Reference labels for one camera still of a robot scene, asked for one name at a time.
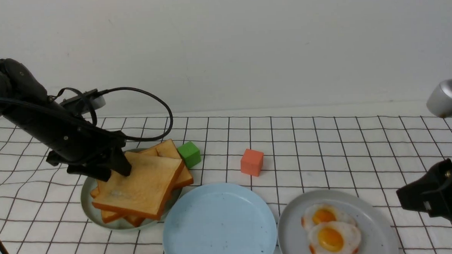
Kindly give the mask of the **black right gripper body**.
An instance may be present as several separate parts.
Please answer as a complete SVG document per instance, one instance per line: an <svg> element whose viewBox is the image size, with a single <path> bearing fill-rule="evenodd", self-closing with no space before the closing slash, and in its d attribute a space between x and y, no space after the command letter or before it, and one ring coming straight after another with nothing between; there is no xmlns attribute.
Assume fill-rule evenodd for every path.
<svg viewBox="0 0 452 254"><path fill-rule="evenodd" d="M452 161L433 165L420 179L396 191L400 205L407 211L426 212L452 222Z"/></svg>

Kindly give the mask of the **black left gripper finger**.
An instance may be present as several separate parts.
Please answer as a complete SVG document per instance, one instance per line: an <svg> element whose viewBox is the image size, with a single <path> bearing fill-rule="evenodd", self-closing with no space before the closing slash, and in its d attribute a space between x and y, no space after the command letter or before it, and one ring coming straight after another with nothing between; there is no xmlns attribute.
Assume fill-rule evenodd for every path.
<svg viewBox="0 0 452 254"><path fill-rule="evenodd" d="M89 178L95 178L98 181L107 182L111 177L111 166L109 163L90 163L87 165L69 165L67 173L73 175L85 175Z"/></svg>
<svg viewBox="0 0 452 254"><path fill-rule="evenodd" d="M120 147L111 149L109 155L109 168L122 176L127 177L130 175L132 170L131 164Z"/></svg>

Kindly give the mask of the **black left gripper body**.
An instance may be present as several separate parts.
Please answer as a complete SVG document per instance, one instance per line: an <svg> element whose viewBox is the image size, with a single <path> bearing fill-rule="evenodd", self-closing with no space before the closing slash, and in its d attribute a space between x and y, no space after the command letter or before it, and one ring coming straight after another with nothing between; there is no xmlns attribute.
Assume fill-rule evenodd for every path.
<svg viewBox="0 0 452 254"><path fill-rule="evenodd" d="M100 161L125 146L117 133L105 135L102 129L89 130L34 109L20 107L19 118L21 129L68 164Z"/></svg>

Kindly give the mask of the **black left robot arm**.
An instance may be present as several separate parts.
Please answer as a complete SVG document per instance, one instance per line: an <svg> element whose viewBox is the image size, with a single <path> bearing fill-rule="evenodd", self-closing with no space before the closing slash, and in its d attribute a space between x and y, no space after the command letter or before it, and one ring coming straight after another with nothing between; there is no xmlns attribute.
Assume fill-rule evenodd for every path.
<svg viewBox="0 0 452 254"><path fill-rule="evenodd" d="M97 127L96 110L105 105L97 90L56 102L20 62L0 59L0 117L49 147L46 162L67 164L69 174L108 181L112 172L132 170L122 148L124 133Z"/></svg>

